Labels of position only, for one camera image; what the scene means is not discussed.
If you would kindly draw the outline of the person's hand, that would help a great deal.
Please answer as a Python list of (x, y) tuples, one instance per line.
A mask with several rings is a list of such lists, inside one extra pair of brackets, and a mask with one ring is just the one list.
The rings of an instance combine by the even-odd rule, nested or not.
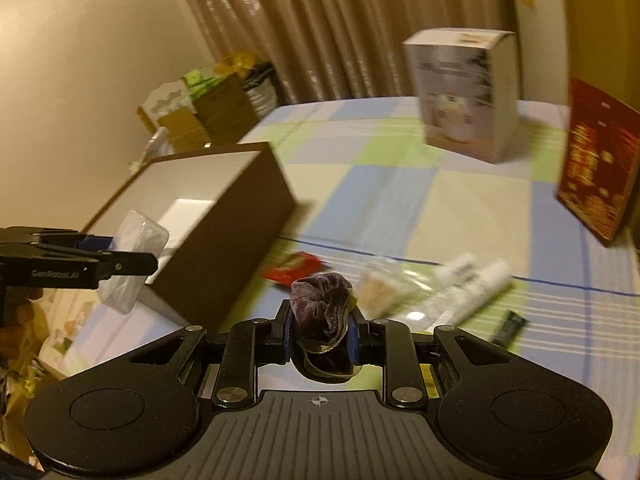
[(44, 289), (8, 287), (1, 312), (1, 366), (20, 374), (40, 351), (50, 330)]

